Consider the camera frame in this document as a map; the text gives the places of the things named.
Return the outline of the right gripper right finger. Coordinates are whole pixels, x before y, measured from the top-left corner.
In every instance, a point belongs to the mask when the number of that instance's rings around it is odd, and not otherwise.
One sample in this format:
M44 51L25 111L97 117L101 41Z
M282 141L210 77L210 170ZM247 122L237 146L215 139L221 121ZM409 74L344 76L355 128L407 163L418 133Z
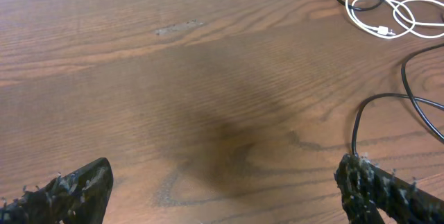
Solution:
M443 201L416 184L387 173L364 158L345 154L334 173L349 223L383 223L380 211L396 223L442 223Z

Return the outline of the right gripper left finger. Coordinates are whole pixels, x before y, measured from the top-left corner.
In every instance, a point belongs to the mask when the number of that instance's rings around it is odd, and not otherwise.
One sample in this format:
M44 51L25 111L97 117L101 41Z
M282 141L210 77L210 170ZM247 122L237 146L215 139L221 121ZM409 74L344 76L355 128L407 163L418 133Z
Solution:
M1 224L102 224L113 182L108 159L98 158L44 187L24 187L11 203L3 198Z

